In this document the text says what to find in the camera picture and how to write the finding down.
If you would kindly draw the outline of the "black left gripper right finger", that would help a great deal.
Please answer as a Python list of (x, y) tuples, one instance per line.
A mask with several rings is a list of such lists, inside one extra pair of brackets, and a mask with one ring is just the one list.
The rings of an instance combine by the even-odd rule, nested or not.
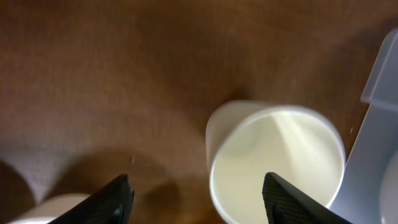
[(350, 224), (275, 172), (265, 175), (262, 197), (269, 224)]

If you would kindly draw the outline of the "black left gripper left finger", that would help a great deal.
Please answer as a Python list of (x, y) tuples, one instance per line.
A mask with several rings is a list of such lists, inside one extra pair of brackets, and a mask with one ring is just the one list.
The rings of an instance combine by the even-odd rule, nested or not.
[(121, 174), (49, 224), (127, 224), (133, 201), (129, 177)]

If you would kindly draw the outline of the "white small bowl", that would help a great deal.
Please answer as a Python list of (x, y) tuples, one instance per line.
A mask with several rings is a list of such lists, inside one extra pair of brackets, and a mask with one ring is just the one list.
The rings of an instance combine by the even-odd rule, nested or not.
[(64, 194), (52, 197), (23, 213), (8, 224), (46, 224), (87, 199), (88, 194)]

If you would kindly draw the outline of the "cream cup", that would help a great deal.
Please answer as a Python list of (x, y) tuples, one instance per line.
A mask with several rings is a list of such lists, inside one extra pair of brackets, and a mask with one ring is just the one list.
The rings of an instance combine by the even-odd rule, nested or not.
[(324, 207), (345, 172), (343, 141), (317, 111), (295, 105), (233, 100), (205, 129), (210, 197), (227, 223), (266, 223), (262, 186), (274, 172)]

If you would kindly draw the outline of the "clear plastic storage bin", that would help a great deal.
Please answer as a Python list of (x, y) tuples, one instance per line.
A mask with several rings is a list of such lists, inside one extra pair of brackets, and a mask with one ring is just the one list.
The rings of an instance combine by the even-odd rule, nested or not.
[(369, 108), (330, 209), (351, 223), (397, 223), (397, 30), (379, 49), (361, 101)]

